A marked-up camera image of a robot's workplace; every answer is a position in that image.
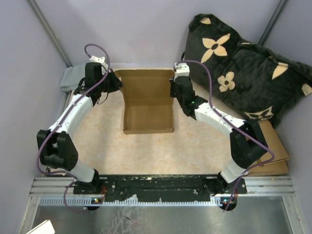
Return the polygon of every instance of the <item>tan flower print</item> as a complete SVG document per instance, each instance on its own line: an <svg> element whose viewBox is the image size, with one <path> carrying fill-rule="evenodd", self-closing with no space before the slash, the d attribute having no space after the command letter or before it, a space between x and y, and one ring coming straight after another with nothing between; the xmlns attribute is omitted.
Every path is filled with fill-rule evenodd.
<svg viewBox="0 0 312 234"><path fill-rule="evenodd" d="M218 83L220 84L219 90L220 92L225 92L227 90L233 90L235 88L234 72L228 72L225 77L220 76L218 78Z"/></svg>
<svg viewBox="0 0 312 234"><path fill-rule="evenodd" d="M208 17L203 18L200 22L204 24L211 24L211 21Z"/></svg>
<svg viewBox="0 0 312 234"><path fill-rule="evenodd" d="M312 93L312 87L309 86L308 84L303 84L301 89L302 89L302 92L305 96Z"/></svg>
<svg viewBox="0 0 312 234"><path fill-rule="evenodd" d="M276 77L280 76L281 74L286 72L287 69L288 69L287 63L279 62L277 67L274 69L272 79L275 79Z"/></svg>
<svg viewBox="0 0 312 234"><path fill-rule="evenodd" d="M228 53L222 45L228 39L230 39L230 34L220 37L217 41L210 38L203 38L203 44L208 50L204 53L200 62L206 62L213 54L217 56L227 56Z"/></svg>
<svg viewBox="0 0 312 234"><path fill-rule="evenodd" d="M248 112L245 112L245 114L251 118L251 119L256 119L258 121L264 121L264 120L268 120L270 118L273 117L273 113L272 113L272 107L273 106L270 106L269 108L263 110L263 111L259 111L259 112L256 112L256 113L248 113Z"/></svg>

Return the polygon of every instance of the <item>cardboard box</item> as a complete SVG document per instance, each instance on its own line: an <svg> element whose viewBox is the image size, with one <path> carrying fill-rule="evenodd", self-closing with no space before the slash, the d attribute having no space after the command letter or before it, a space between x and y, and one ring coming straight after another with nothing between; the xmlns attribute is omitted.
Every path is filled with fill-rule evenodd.
<svg viewBox="0 0 312 234"><path fill-rule="evenodd" d="M125 134L172 133L173 98L170 97L172 70L118 70L124 87L123 131Z"/></svg>
<svg viewBox="0 0 312 234"><path fill-rule="evenodd" d="M282 176L288 173L285 161L268 164L264 167L255 167L249 170L248 176Z"/></svg>
<svg viewBox="0 0 312 234"><path fill-rule="evenodd" d="M263 121L260 122L259 124L269 149L272 150L273 153L275 154L274 161L261 165L260 167L269 167L271 164L289 160L289 155L286 152L284 146L282 145L282 142L279 140L271 123L269 121ZM271 154L267 152L257 162L258 163L263 162L265 160L270 159L271 157L272 157Z"/></svg>

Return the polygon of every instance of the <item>black bracket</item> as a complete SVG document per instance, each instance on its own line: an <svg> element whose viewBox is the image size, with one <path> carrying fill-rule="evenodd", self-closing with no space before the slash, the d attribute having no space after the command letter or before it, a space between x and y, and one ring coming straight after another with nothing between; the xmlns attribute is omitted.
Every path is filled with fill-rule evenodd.
<svg viewBox="0 0 312 234"><path fill-rule="evenodd" d="M50 130L40 130L37 133L38 148L50 134ZM43 147L40 163L51 168L63 168L71 171L78 161L78 152L70 136L65 133L54 133Z"/></svg>
<svg viewBox="0 0 312 234"><path fill-rule="evenodd" d="M100 194L105 187L105 201L124 201L136 195L142 202L210 201L215 194L231 194L230 186L222 187L218 175L100 175L97 189L88 190L76 183L74 194ZM244 179L238 194L247 193Z"/></svg>
<svg viewBox="0 0 312 234"><path fill-rule="evenodd" d="M175 80L170 79L170 96L176 98L186 116L195 118L195 109L208 102L206 99L195 95L191 78L180 76Z"/></svg>
<svg viewBox="0 0 312 234"><path fill-rule="evenodd" d="M239 127L251 137L265 146L268 146L263 136L259 123L250 119L245 121L244 125ZM233 129L230 133L231 154L234 162L241 168L247 169L255 161L260 159L265 153L262 147L253 141L246 139L244 135Z"/></svg>
<svg viewBox="0 0 312 234"><path fill-rule="evenodd" d="M85 78L81 79L78 88L74 91L76 94L84 94L88 89L94 86L103 78L102 65L98 62L89 62L85 66ZM101 97L101 93L112 93L118 91L123 86L122 82L116 77L113 70L108 71L105 80L94 90L87 94L91 97L93 105Z"/></svg>

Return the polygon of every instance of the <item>black pillow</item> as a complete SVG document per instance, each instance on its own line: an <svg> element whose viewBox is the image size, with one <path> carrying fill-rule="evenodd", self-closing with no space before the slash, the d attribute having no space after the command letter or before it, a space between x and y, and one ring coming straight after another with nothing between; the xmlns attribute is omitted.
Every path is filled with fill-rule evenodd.
<svg viewBox="0 0 312 234"><path fill-rule="evenodd" d="M203 62L213 78L213 95L245 118L275 127L286 110L312 93L312 67L248 42L214 15L189 25L185 59ZM209 89L207 73L189 63L190 77Z"/></svg>

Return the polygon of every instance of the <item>gray wall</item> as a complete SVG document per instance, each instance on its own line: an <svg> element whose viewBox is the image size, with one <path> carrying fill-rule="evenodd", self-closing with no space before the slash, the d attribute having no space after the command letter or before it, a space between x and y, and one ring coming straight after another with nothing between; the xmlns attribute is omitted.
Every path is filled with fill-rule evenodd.
<svg viewBox="0 0 312 234"><path fill-rule="evenodd" d="M36 134L59 114L65 65L25 0L0 1L0 233L16 234L37 174Z"/></svg>
<svg viewBox="0 0 312 234"><path fill-rule="evenodd" d="M272 30L265 46L312 65L312 1L293 0ZM312 95L301 100L282 119L277 132L291 156L290 174L295 191L312 231Z"/></svg>
<svg viewBox="0 0 312 234"><path fill-rule="evenodd" d="M98 43L114 66L172 66L194 15L213 13L257 42L279 0L38 0L74 65Z"/></svg>

